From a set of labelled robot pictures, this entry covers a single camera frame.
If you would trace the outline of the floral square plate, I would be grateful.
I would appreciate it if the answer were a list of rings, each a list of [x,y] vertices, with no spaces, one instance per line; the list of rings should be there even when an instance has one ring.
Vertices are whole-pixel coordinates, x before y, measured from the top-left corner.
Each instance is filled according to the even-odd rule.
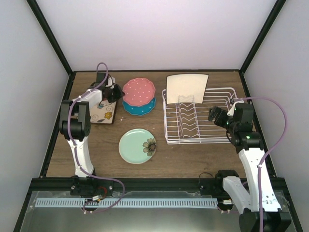
[[[114,122],[117,102],[101,101],[90,109],[90,122],[111,125]]]

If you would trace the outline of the pink polka dot plate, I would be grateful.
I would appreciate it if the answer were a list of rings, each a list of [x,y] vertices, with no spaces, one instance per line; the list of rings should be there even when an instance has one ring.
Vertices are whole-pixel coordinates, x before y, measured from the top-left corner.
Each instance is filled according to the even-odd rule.
[[[124,85],[123,92],[125,93],[123,101],[131,106],[140,107],[154,98],[155,86],[147,78],[135,78]]]

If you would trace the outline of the blue polka dot plate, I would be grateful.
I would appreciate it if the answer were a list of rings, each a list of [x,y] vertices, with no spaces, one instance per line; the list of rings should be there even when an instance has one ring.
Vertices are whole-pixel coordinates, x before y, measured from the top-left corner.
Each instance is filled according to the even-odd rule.
[[[145,114],[150,113],[155,108],[155,105],[156,105],[155,97],[151,99],[151,101],[148,104],[145,104],[143,106],[131,106],[125,101],[122,102],[124,110],[134,116],[143,116]]]

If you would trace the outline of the mint green flower plate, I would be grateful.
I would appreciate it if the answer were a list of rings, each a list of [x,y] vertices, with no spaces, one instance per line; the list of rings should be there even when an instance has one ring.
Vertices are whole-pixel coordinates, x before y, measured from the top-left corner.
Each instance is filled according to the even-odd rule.
[[[156,153],[157,142],[148,130],[132,129],[121,137],[118,150],[127,163],[143,164]]]

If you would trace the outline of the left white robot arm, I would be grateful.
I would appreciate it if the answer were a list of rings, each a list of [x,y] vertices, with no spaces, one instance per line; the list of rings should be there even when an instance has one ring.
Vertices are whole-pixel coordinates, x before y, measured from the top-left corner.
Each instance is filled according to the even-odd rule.
[[[85,93],[62,101],[59,131],[71,148],[76,176],[95,175],[88,148],[91,124],[112,124],[116,103],[123,96],[121,87],[109,73],[98,72],[96,81]]]

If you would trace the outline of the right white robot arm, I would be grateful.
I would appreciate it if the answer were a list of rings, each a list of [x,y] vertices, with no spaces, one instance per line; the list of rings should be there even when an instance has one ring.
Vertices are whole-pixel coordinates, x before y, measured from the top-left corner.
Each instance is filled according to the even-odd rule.
[[[217,106],[209,110],[208,120],[226,130],[244,167],[248,187],[239,177],[225,175],[215,181],[221,195],[228,194],[239,212],[242,232],[284,232],[292,219],[284,212],[274,193],[265,163],[265,149],[258,132],[253,131],[254,108],[234,102],[229,111]]]

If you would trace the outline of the plain cream square plate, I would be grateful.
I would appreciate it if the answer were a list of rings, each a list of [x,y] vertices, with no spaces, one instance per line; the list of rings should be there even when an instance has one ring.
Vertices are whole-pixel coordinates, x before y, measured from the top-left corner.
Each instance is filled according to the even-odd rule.
[[[203,103],[208,74],[175,74],[167,77],[166,103]]]

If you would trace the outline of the black aluminium frame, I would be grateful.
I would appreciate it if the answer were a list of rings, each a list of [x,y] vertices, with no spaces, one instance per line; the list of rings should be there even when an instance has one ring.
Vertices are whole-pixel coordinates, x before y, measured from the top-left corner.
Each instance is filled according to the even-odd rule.
[[[27,1],[28,5],[30,6],[31,10],[33,11],[35,17],[37,18],[40,26],[42,27],[46,37],[48,38],[51,46],[53,47],[54,51],[56,52],[60,62],[62,63],[63,67],[65,68],[66,72],[69,75],[68,82],[65,88],[65,92],[63,95],[63,99],[67,100],[69,98],[69,94],[71,93],[71,89],[73,87],[73,81],[77,74],[76,71],[73,71],[65,58],[63,51],[58,44],[50,26],[48,25],[43,12],[41,11],[38,3],[35,0]],[[274,6],[272,7],[265,23],[263,24],[262,29],[260,30],[256,40],[252,48],[250,49],[242,67],[238,70],[240,75],[240,80],[242,83],[242,87],[244,93],[247,97],[250,96],[250,92],[245,81],[244,73],[247,71],[250,63],[252,62],[254,56],[256,55],[258,49],[260,48],[263,40],[267,36],[271,26],[275,22],[275,19],[279,15],[281,9],[285,5],[285,1],[278,0],[275,2]],[[53,132],[51,135],[51,139],[48,145],[48,149],[46,151],[46,155],[43,161],[43,165],[40,171],[40,176],[38,178],[34,178],[31,181],[30,187],[28,189],[25,201],[23,203],[21,212],[17,219],[14,231],[19,232],[22,230],[22,226],[25,224],[26,221],[26,209],[30,206],[30,196],[34,191],[43,191],[43,190],[50,190],[50,191],[58,191],[58,190],[68,190],[69,185],[75,183],[78,178],[77,177],[46,177],[48,167],[51,161],[52,152],[54,150],[56,144],[56,133],[58,132],[58,124],[59,119],[56,120]],[[284,178],[277,177],[273,162],[271,158],[266,158],[266,167],[267,171],[270,175],[270,181],[275,188],[275,190],[281,190],[283,192],[284,197],[286,197],[287,202],[289,203],[288,209],[291,214],[291,222],[294,224],[295,230],[297,232],[301,232],[302,226],[300,224],[296,209],[294,207],[294,203],[290,196],[290,192],[286,185]],[[154,192],[167,192],[167,191],[193,191],[199,190],[202,193],[206,193],[210,196],[215,196],[219,198],[227,197],[226,193],[223,193],[222,190],[215,185],[215,181],[208,180],[205,187],[199,187],[199,178],[123,178],[122,181],[126,186],[126,190],[130,191],[146,191],[151,190]]]

